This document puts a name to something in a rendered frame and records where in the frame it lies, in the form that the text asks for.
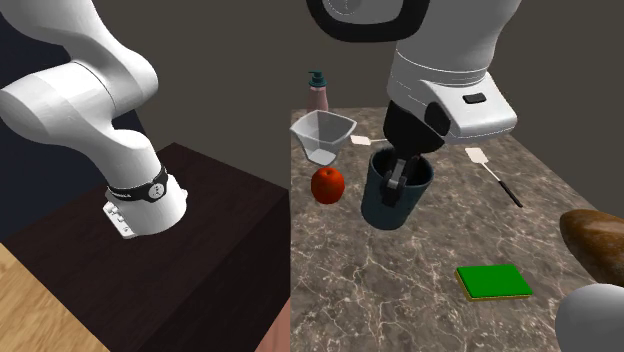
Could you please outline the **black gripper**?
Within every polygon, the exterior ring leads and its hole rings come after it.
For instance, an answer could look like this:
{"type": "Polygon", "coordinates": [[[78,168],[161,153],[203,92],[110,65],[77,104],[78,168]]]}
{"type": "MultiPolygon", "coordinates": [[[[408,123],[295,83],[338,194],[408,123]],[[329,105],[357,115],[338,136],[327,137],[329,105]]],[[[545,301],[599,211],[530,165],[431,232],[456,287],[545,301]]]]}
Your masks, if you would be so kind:
{"type": "Polygon", "coordinates": [[[383,133],[393,146],[397,157],[387,164],[388,170],[381,183],[382,203],[395,207],[405,188],[407,161],[409,171],[414,172],[422,159],[420,154],[431,153],[444,145],[443,137],[450,130],[451,121],[440,104],[427,105],[424,120],[419,119],[394,101],[386,111],[383,133]]]}

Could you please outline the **dark teal cup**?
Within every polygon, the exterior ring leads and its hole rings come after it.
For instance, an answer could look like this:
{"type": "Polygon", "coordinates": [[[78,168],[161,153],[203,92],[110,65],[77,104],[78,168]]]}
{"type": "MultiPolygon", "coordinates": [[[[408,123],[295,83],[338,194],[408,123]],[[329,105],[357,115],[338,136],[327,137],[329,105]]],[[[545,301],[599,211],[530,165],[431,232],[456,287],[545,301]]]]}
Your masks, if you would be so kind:
{"type": "Polygon", "coordinates": [[[387,164],[392,158],[397,158],[393,148],[380,149],[371,155],[361,202],[363,218],[371,226],[381,230],[395,230],[401,227],[434,177],[433,168],[424,157],[422,157],[414,172],[409,171],[408,162],[410,160],[406,160],[407,169],[405,176],[407,181],[405,188],[396,206],[393,208],[387,207],[382,203],[381,183],[384,174],[388,170],[387,164]]]}

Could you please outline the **red apple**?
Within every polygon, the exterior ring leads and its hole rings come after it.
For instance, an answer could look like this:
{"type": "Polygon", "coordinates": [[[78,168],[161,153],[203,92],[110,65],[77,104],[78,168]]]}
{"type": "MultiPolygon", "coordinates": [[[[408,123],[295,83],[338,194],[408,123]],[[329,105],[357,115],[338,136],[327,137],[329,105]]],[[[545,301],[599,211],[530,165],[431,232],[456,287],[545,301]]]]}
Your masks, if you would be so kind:
{"type": "Polygon", "coordinates": [[[335,168],[318,169],[311,178],[311,193],[321,204],[338,202],[345,190],[343,175],[335,168]]]}

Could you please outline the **clear measuring cup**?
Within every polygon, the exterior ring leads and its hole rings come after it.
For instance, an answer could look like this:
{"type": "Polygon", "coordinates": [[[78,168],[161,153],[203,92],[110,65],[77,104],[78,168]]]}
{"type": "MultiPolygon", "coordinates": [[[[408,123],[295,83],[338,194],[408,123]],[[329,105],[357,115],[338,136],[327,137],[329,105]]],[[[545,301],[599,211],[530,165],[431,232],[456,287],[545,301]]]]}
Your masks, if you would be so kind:
{"type": "Polygon", "coordinates": [[[290,131],[300,143],[308,161],[319,166],[329,166],[336,160],[356,126],[357,122],[351,118],[315,110],[294,122],[290,131]]]}

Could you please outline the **pink soap dispenser teal pump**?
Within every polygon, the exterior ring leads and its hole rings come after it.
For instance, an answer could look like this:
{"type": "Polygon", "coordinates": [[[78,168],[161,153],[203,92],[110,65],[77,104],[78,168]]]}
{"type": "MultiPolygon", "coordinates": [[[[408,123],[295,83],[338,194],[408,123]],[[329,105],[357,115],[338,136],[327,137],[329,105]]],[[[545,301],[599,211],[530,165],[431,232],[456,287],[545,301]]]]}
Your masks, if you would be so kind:
{"type": "Polygon", "coordinates": [[[320,70],[311,70],[310,74],[307,111],[328,111],[327,81],[320,70]]]}

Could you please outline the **green sponge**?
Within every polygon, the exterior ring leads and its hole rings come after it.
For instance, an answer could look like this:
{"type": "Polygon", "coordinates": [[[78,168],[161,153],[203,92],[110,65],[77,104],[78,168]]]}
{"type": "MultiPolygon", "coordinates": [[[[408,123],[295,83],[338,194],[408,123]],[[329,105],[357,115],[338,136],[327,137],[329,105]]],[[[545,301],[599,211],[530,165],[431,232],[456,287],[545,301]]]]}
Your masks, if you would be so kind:
{"type": "Polygon", "coordinates": [[[513,264],[462,266],[455,269],[454,275],[471,302],[524,299],[533,295],[513,264]]]}

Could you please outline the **brown bread loaf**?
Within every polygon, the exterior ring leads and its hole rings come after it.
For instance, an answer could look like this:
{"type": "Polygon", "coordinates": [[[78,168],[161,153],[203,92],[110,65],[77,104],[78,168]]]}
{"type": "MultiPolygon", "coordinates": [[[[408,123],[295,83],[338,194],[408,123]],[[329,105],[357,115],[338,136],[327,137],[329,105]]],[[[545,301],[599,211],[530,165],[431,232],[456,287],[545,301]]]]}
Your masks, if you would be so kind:
{"type": "Polygon", "coordinates": [[[624,287],[624,219],[576,209],[561,215],[559,228],[568,250],[596,282],[624,287]]]}

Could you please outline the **dark wooden robot stand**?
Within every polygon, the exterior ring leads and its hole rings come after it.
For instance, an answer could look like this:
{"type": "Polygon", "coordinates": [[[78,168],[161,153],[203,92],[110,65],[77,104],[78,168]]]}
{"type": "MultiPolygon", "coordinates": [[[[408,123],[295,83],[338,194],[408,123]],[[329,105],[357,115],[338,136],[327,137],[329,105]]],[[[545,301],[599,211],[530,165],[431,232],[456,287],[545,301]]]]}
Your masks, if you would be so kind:
{"type": "Polygon", "coordinates": [[[169,230],[122,238],[95,188],[6,247],[110,352],[255,352],[290,296],[288,191],[178,144],[159,158],[188,193],[169,230]]]}

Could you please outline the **grey round object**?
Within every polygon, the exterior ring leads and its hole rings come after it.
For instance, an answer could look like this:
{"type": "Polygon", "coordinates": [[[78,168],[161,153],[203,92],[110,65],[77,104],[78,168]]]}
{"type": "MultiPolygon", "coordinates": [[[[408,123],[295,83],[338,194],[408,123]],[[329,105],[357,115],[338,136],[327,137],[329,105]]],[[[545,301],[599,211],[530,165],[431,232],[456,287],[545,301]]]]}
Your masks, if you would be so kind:
{"type": "Polygon", "coordinates": [[[561,352],[624,352],[624,288],[574,290],[560,302],[555,332],[561,352]]]}

